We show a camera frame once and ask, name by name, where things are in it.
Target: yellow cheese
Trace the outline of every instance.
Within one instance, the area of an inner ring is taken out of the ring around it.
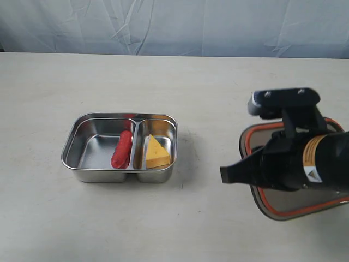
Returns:
[[[150,135],[148,150],[146,155],[147,169],[156,168],[170,163],[170,154],[161,146],[161,144]]]

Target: red sausage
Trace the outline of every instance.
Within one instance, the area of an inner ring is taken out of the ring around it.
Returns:
[[[119,143],[115,148],[115,152],[111,158],[111,165],[115,169],[125,169],[130,160],[130,152],[132,147],[132,133],[128,130],[120,134]]]

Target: warning sticker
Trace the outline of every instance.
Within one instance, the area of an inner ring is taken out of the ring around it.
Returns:
[[[322,183],[315,165],[315,152],[318,144],[324,137],[325,135],[319,135],[310,139],[303,152],[304,172],[308,180],[313,183]]]

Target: stainless steel bento box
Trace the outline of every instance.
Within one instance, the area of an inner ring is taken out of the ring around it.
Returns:
[[[120,133],[133,133],[130,163],[113,169],[110,160]],[[152,134],[170,154],[170,164],[146,169],[146,152]],[[177,158],[178,125],[175,119],[154,114],[92,113],[74,123],[62,152],[63,164],[82,182],[124,182],[136,174],[143,183],[162,183],[172,174]]]

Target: white table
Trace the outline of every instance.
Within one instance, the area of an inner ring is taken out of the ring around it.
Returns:
[[[349,205],[276,222],[245,185],[250,92],[310,86],[349,129],[349,61],[0,53],[0,261],[346,261]],[[87,184],[61,163],[88,112],[154,112],[179,123],[164,184]]]

